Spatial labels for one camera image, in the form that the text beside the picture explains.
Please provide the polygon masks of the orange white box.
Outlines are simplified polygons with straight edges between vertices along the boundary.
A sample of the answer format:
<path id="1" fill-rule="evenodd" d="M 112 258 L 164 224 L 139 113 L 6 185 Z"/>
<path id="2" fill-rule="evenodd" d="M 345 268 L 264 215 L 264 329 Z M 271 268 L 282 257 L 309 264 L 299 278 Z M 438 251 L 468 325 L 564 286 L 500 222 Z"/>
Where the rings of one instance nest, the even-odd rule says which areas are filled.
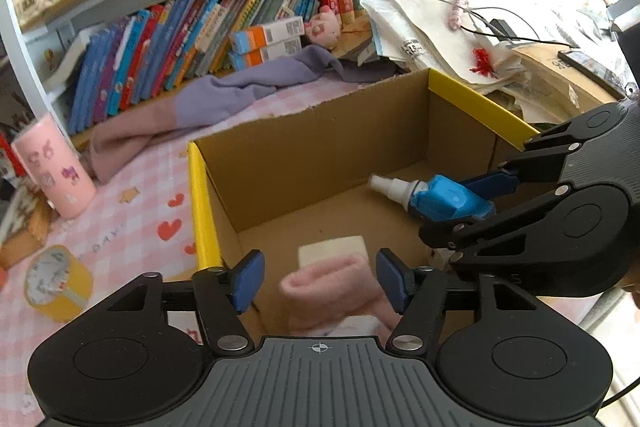
<path id="1" fill-rule="evenodd" d="M 232 32 L 230 35 L 231 49 L 237 54 L 245 54 L 288 38 L 300 37 L 304 33 L 303 17 L 282 18 L 282 20 Z"/>
<path id="2" fill-rule="evenodd" d="M 302 42 L 299 36 L 288 38 L 281 42 L 263 46 L 244 54 L 229 52 L 230 61 L 235 72 L 264 64 L 276 58 L 291 56 L 302 49 Z"/>

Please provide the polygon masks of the white paper bags stack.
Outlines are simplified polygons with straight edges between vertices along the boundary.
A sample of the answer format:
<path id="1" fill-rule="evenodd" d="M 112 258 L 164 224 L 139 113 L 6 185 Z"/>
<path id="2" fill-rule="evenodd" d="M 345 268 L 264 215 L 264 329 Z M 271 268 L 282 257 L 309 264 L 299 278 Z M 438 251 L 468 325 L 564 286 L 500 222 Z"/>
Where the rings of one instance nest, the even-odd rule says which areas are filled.
<path id="1" fill-rule="evenodd" d="M 417 70 L 434 68 L 486 94 L 525 72 L 504 42 L 480 36 L 469 17 L 450 27 L 454 0 L 360 0 L 381 43 L 379 54 Z"/>

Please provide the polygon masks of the white spray bottle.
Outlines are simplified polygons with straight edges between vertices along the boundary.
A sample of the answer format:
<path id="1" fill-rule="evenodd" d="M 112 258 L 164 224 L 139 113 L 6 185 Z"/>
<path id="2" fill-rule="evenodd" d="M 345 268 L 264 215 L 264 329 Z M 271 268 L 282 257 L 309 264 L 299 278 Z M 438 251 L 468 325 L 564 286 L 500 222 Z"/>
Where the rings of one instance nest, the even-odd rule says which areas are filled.
<path id="1" fill-rule="evenodd" d="M 409 211 L 414 194 L 428 190 L 428 184 L 424 181 L 408 182 L 398 178 L 385 178 L 385 176 L 377 176 L 376 174 L 371 174 L 368 187 L 372 191 L 383 194 L 392 202 L 397 202 L 406 211 Z"/>

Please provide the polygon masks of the yellow tape roll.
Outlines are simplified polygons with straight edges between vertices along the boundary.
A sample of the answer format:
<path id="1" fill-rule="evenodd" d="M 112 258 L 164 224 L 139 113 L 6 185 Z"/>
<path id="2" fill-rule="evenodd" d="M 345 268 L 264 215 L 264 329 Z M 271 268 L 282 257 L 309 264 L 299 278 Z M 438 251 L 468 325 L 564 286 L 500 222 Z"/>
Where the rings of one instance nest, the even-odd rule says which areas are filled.
<path id="1" fill-rule="evenodd" d="M 55 322 L 78 317 L 88 307 L 92 290 L 92 274 L 63 245 L 53 245 L 37 255 L 25 273 L 27 303 Z"/>

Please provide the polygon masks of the pink checkered tablecloth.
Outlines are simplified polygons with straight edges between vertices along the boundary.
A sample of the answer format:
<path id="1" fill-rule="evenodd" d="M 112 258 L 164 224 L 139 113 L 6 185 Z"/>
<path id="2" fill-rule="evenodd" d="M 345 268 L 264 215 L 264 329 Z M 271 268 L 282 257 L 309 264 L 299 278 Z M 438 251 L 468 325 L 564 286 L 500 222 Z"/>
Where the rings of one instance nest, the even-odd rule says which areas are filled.
<path id="1" fill-rule="evenodd" d="M 215 126 L 153 146 L 107 184 L 73 220 L 51 223 L 47 243 L 65 246 L 91 272 L 97 303 L 143 272 L 178 277 L 196 265 L 189 187 L 188 144 L 244 121 L 297 113 L 354 91 L 333 74 L 278 91 Z M 1 289 L 1 422 L 35 426 L 42 418 L 26 369 L 35 347 L 60 325 L 24 297 L 24 259 L 9 269 Z"/>

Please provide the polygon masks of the lower orange white box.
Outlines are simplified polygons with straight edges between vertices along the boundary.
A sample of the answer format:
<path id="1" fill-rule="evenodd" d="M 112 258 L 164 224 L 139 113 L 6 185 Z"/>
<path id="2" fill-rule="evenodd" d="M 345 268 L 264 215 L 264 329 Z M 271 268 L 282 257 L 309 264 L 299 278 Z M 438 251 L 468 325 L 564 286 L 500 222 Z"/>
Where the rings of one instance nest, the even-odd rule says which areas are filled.
<path id="1" fill-rule="evenodd" d="M 264 64 L 276 58 L 291 56 L 302 49 L 302 42 L 299 36 L 288 38 L 281 42 L 263 46 L 244 54 L 229 52 L 230 61 L 235 72 Z"/>

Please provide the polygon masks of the blue object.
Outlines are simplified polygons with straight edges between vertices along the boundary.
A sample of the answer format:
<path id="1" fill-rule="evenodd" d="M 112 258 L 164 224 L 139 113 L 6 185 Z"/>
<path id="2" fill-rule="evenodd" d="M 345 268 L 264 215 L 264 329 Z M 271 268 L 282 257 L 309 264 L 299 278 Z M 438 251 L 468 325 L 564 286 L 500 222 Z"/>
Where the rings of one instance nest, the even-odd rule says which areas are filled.
<path id="1" fill-rule="evenodd" d="M 436 174 L 419 181 L 408 199 L 408 211 L 434 222 L 474 218 L 484 220 L 496 213 L 493 202 L 478 196 L 446 176 Z"/>

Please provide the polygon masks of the black smartphone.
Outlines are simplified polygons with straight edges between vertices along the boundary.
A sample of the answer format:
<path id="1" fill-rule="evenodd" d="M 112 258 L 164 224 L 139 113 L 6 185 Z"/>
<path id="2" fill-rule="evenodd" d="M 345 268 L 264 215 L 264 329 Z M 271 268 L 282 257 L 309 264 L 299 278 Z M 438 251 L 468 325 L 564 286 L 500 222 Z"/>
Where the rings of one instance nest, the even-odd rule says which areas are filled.
<path id="1" fill-rule="evenodd" d="M 624 83 L 615 72 L 612 72 L 611 69 L 608 69 L 581 50 L 559 51 L 558 57 L 561 61 L 574 67 L 582 75 L 597 83 L 608 94 L 614 96 L 616 100 L 634 98 L 637 94 L 637 87 L 633 82 Z"/>

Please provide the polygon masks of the pink plush toy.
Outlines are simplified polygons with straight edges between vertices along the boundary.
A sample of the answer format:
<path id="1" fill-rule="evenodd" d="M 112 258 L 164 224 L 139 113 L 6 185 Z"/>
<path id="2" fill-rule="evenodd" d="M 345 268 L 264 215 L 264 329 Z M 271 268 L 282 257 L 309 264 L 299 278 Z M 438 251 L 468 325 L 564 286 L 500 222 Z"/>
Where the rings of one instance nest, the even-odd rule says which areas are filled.
<path id="1" fill-rule="evenodd" d="M 329 336 L 348 320 L 364 317 L 372 334 L 385 341 L 399 323 L 376 280 L 369 259 L 357 254 L 312 262 L 283 277 L 286 326 L 294 336 Z"/>

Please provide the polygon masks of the pink cylindrical container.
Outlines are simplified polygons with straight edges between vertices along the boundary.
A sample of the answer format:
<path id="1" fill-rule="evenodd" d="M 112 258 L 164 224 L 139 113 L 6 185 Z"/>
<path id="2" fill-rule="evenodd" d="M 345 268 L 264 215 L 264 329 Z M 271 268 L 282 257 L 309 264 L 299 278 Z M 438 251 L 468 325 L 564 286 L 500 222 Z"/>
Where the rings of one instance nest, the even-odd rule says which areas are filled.
<path id="1" fill-rule="evenodd" d="M 11 147 L 29 178 L 64 219 L 76 218 L 93 200 L 96 186 L 50 114 L 23 129 Z"/>

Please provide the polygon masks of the wooden chess board box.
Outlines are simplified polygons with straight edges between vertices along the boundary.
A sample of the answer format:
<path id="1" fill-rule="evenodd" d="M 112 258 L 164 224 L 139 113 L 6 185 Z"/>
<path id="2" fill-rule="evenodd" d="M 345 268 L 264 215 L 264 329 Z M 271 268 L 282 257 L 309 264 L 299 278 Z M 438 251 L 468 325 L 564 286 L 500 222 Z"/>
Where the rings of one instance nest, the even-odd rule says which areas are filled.
<path id="1" fill-rule="evenodd" d="M 0 265 L 10 269 L 47 242 L 53 210 L 40 191 L 17 187 L 1 220 Z"/>

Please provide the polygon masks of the small white charger plug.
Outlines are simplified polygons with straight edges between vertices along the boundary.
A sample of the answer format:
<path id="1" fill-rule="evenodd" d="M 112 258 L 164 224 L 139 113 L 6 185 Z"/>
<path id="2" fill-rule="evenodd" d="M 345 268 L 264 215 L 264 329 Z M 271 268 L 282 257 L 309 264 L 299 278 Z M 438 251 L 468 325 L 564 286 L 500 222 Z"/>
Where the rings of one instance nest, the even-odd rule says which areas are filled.
<path id="1" fill-rule="evenodd" d="M 380 321 L 372 315 L 354 315 L 345 317 L 334 329 L 326 333 L 326 337 L 376 336 L 380 325 Z"/>

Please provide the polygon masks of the pink pig plush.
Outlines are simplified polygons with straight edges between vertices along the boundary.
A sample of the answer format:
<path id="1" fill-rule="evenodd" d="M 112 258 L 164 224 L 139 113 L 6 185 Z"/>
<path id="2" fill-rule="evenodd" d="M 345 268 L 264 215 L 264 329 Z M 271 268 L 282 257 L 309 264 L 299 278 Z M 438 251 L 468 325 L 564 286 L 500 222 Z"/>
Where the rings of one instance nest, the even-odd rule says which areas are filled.
<path id="1" fill-rule="evenodd" d="M 305 24 L 305 36 L 311 44 L 333 50 L 341 37 L 341 20 L 327 5 L 322 5 L 319 13 Z"/>

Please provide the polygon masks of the pink purple cloth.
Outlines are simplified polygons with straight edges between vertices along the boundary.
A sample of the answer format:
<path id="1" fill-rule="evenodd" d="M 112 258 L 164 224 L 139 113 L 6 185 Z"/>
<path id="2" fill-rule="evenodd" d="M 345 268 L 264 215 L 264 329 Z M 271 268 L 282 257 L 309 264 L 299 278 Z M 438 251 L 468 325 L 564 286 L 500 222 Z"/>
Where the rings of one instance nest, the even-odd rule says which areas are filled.
<path id="1" fill-rule="evenodd" d="M 326 74 L 347 83 L 368 84 L 392 77 L 397 71 L 389 60 L 357 65 L 311 44 L 291 56 L 228 76 L 206 75 L 173 96 L 128 109 L 97 124 L 81 153 L 81 165 L 91 178 L 105 183 L 147 147 L 219 124 L 279 90 L 314 82 Z"/>

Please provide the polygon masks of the white sponge block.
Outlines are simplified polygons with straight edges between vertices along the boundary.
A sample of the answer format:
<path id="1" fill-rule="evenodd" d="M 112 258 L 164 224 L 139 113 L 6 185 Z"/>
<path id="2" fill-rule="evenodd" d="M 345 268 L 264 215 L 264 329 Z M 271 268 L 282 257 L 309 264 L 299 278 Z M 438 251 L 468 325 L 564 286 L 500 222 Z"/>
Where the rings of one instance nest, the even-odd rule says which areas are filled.
<path id="1" fill-rule="evenodd" d="M 312 265 L 314 262 L 340 257 L 358 255 L 368 259 L 366 243 L 362 236 L 344 236 L 336 239 L 300 246 L 297 259 L 299 268 Z"/>

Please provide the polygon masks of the yellow cardboard box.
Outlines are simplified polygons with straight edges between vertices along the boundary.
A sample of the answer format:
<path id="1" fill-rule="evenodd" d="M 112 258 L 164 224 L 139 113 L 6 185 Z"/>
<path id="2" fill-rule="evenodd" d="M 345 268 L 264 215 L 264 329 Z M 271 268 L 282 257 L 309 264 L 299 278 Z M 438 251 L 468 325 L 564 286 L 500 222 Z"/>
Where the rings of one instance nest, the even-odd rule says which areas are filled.
<path id="1" fill-rule="evenodd" d="M 300 246 L 361 236 L 423 265 L 418 225 L 370 190 L 374 174 L 462 181 L 522 149 L 535 129 L 436 70 L 397 76 L 296 114 L 238 124 L 189 146 L 200 268 L 233 267 L 253 249 L 265 280 L 242 324 L 252 338 L 283 335 L 280 280 Z"/>

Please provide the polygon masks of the upper orange white box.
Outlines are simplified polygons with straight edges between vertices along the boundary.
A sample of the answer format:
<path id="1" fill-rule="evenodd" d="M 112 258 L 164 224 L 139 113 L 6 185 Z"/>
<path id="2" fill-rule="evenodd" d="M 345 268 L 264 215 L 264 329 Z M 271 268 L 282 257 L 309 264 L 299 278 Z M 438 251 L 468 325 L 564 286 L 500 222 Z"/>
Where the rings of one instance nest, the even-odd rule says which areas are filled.
<path id="1" fill-rule="evenodd" d="M 288 38 L 300 37 L 304 33 L 303 17 L 282 18 L 282 20 L 232 32 L 230 35 L 231 49 L 237 54 L 245 54 Z"/>

